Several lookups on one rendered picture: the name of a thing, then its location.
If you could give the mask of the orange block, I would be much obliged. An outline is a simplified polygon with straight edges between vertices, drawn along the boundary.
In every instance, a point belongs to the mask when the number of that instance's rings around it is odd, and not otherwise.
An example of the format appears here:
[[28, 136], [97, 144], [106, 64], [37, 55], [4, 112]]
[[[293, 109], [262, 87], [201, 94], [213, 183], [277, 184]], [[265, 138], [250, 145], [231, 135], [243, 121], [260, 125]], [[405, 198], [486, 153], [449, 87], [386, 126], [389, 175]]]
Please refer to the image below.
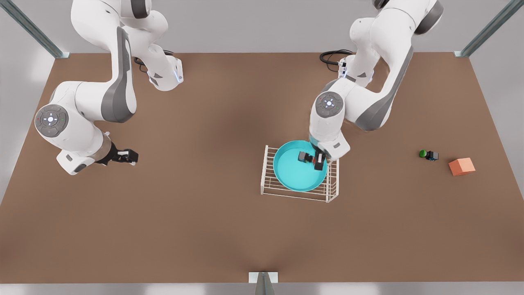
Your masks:
[[449, 162], [448, 165], [453, 176], [466, 175], [476, 170], [470, 158], [455, 159], [454, 161]]

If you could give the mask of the silver frame post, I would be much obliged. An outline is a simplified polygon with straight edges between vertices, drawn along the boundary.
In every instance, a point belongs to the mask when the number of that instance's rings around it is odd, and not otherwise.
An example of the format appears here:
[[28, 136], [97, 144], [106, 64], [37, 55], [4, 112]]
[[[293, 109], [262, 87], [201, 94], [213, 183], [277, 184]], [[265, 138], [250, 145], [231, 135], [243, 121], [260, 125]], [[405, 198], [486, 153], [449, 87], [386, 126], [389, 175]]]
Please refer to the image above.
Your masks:
[[249, 272], [248, 282], [255, 283], [255, 295], [275, 295], [273, 283], [278, 283], [278, 272]]
[[70, 53], [60, 50], [11, 0], [0, 0], [0, 7], [55, 59], [69, 58]]
[[493, 19], [462, 50], [453, 52], [454, 56], [456, 58], [469, 58], [522, 6], [524, 6], [524, 0], [510, 0], [510, 2], [495, 17], [493, 17]]

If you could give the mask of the teal round plate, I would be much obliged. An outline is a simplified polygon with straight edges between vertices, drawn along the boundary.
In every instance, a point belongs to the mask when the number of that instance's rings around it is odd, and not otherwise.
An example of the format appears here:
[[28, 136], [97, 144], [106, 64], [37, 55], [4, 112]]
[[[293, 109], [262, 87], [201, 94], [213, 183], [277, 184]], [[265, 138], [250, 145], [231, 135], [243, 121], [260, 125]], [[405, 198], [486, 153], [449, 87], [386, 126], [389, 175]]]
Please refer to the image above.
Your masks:
[[299, 161], [300, 152], [315, 155], [315, 149], [307, 141], [290, 141], [281, 146], [273, 159], [273, 170], [277, 179], [288, 189], [296, 192], [308, 192], [317, 188], [324, 181], [327, 163], [322, 170], [315, 170], [313, 163]]

